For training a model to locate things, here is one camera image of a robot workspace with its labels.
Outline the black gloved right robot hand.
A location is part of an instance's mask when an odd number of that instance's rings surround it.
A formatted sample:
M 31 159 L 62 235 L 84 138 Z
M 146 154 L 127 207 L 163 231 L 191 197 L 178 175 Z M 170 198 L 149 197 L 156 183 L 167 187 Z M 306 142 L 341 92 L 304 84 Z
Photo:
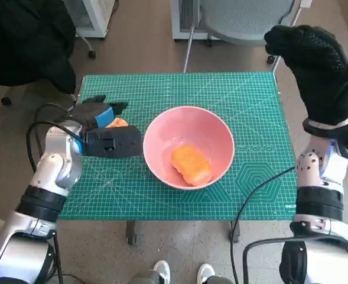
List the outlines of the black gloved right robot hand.
M 309 25 L 276 25 L 265 50 L 281 57 L 295 76 L 309 119 L 336 125 L 348 118 L 348 60 L 335 36 Z

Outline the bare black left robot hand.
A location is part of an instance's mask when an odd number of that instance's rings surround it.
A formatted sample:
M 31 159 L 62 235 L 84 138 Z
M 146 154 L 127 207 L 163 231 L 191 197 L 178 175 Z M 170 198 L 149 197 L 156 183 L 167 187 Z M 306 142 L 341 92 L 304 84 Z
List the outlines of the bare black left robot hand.
M 96 95 L 77 104 L 70 116 L 79 122 L 84 130 L 105 128 L 117 115 L 127 108 L 127 102 L 106 102 L 106 95 Z

